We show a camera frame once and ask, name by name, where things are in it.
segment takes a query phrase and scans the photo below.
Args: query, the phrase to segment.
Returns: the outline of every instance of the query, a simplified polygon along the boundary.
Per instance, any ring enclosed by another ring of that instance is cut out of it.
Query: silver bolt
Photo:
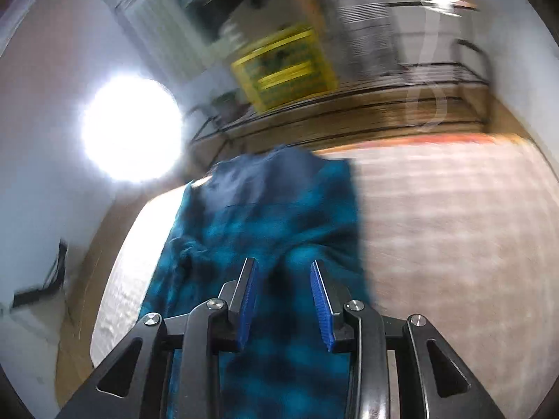
[[[208,306],[208,309],[219,310],[223,308],[225,302],[222,299],[214,298],[209,299],[208,302],[206,302],[206,305]]]
[[[361,301],[357,301],[357,299],[352,299],[349,302],[346,302],[346,307],[353,312],[360,312],[365,308],[365,304]]]
[[[427,318],[425,318],[423,315],[419,315],[419,314],[412,315],[412,317],[410,318],[410,321],[415,326],[425,326],[427,324]]]
[[[161,315],[159,313],[150,312],[144,316],[143,320],[146,326],[155,326],[161,320]]]

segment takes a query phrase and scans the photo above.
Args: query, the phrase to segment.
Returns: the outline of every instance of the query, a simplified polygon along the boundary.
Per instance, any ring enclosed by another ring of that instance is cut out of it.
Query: lens flare
[[[84,115],[82,138],[89,158],[113,179],[155,179],[181,156],[182,116],[160,83],[121,76],[93,98]]]

